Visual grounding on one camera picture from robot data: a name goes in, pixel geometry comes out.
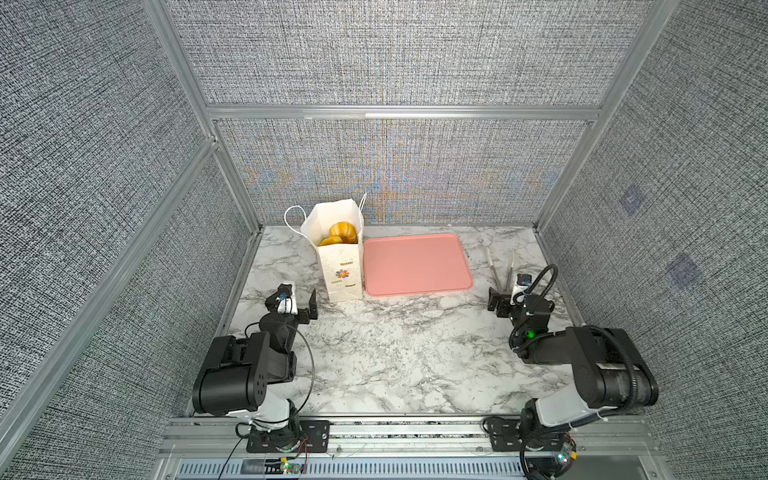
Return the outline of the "round pumpkin-shaped fake bread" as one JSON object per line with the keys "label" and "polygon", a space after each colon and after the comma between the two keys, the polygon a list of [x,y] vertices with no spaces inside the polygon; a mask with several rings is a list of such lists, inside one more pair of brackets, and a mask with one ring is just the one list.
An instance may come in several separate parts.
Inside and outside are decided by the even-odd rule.
{"label": "round pumpkin-shaped fake bread", "polygon": [[358,232],[356,227],[349,222],[338,222],[329,229],[329,235],[334,240],[339,240],[344,244],[356,244],[358,242]]}

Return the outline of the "white paper bag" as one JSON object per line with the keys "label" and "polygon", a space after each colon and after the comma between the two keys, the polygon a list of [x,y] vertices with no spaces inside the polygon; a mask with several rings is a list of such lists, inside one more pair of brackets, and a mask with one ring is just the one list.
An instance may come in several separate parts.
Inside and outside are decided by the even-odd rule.
{"label": "white paper bag", "polygon": [[[317,203],[307,213],[300,205],[288,207],[283,214],[285,225],[307,240],[314,250],[332,303],[363,298],[363,207],[365,192],[359,200],[352,198]],[[352,223],[358,232],[356,244],[320,246],[330,237],[329,229],[338,222]]]}

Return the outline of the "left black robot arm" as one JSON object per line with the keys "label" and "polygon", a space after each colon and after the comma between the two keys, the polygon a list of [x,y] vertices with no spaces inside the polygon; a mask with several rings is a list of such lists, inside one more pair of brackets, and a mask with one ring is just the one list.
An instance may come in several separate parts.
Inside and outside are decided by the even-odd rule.
{"label": "left black robot arm", "polygon": [[293,451],[306,440],[299,421],[302,406],[270,389],[296,376],[299,331],[318,318],[317,292],[301,308],[294,286],[283,283],[265,300],[267,313],[241,337],[218,336],[211,342],[192,390],[197,414],[237,416],[250,427],[248,438],[261,448]]}

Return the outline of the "oval yellow fake bread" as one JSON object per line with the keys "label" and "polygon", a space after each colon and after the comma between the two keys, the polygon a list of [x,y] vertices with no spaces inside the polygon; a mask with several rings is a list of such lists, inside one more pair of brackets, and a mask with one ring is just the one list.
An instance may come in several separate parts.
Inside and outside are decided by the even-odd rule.
{"label": "oval yellow fake bread", "polygon": [[337,244],[344,244],[345,240],[341,236],[333,235],[328,238],[325,238],[321,241],[320,246],[329,246],[329,245],[337,245]]}

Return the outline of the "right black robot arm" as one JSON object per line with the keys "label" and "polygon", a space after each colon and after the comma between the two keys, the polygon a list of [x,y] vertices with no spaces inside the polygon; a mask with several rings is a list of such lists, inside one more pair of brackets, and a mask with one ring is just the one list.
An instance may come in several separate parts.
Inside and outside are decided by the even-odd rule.
{"label": "right black robot arm", "polygon": [[658,383],[625,330],[584,325],[551,331],[554,303],[526,291],[511,295],[491,288],[487,309],[511,320],[508,343],[520,360],[568,365],[573,377],[556,392],[527,401],[516,418],[485,418],[481,428],[493,451],[555,452],[567,465],[575,452],[572,431],[658,401]]}

